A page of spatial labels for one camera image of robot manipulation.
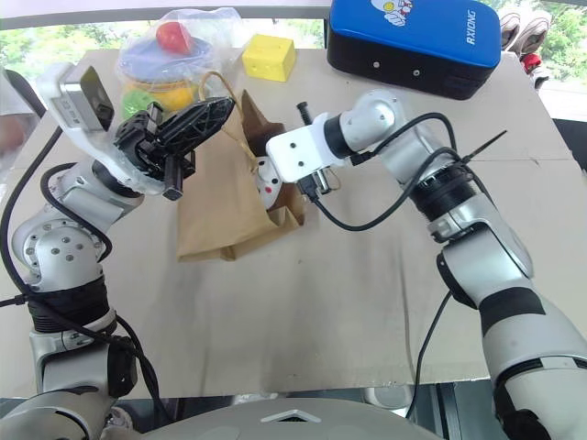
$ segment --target yellow toy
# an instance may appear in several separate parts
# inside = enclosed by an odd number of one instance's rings
[[[257,34],[242,54],[242,62],[248,76],[286,82],[295,64],[294,41]]]

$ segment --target blue container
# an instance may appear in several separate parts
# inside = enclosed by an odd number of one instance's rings
[[[474,0],[334,0],[328,27],[336,69],[455,99],[501,57],[499,18]]]

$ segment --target shoe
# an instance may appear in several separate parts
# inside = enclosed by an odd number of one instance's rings
[[[548,34],[551,19],[552,16],[546,11],[532,12],[527,16],[522,31],[509,50],[518,57],[536,52]]]
[[[518,7],[509,7],[499,11],[499,26],[502,30],[502,50],[509,50],[520,35],[522,17]]]

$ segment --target paper bag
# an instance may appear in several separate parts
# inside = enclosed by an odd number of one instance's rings
[[[246,91],[241,103],[223,129],[195,150],[196,171],[185,181],[178,204],[180,261],[232,261],[304,223],[304,200],[293,184],[284,184],[265,211],[249,144],[265,155],[266,140],[282,133],[283,125],[269,123]]]

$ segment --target red toy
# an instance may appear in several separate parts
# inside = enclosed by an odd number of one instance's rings
[[[163,50],[181,55],[192,53],[192,36],[187,28],[177,21],[170,21],[159,26],[156,38]]]

